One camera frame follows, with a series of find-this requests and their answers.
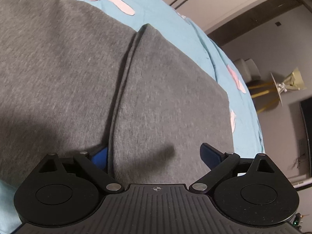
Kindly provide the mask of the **yellow wrapped flower bouquet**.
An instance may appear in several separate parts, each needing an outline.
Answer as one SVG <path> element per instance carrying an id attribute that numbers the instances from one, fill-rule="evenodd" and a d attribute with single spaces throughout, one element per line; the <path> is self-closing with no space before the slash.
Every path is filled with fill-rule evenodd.
<path id="1" fill-rule="evenodd" d="M 298 68 L 286 76 L 281 83 L 277 84 L 277 90 L 280 94 L 304 89 L 306 89 L 306 86 Z"/>

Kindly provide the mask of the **wall mounted black television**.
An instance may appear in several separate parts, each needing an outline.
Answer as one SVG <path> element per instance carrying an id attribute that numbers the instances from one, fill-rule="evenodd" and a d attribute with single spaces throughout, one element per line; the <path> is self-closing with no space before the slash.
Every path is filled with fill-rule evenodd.
<path id="1" fill-rule="evenodd" d="M 312 97 L 300 102 L 300 110 L 306 132 L 308 156 L 311 159 Z"/>

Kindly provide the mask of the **grey cylindrical stool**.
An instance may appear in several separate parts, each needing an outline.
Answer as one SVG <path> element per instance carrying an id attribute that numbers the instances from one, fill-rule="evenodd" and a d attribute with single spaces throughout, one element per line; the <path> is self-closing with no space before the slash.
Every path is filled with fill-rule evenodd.
<path id="1" fill-rule="evenodd" d="M 250 83 L 261 79 L 258 67 L 252 59 L 237 59 L 233 63 L 241 74 L 245 83 Z"/>

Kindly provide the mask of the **white yellow-legged side table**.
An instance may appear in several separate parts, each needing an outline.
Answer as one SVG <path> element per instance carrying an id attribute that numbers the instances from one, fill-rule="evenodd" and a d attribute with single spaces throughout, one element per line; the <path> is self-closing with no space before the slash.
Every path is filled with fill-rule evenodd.
<path id="1" fill-rule="evenodd" d="M 266 81 L 253 81 L 247 86 L 255 104 L 256 113 L 260 114 L 273 110 L 279 105 L 283 106 L 282 97 L 278 90 L 278 83 L 273 73 Z"/>

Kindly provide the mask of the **dark wooden door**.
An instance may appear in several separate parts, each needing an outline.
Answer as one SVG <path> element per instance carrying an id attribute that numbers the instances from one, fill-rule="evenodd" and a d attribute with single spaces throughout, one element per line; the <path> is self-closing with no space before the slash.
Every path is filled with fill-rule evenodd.
<path id="1" fill-rule="evenodd" d="M 207 36 L 222 47 L 237 37 L 300 5 L 303 5 L 302 0 L 267 0 L 228 21 Z"/>

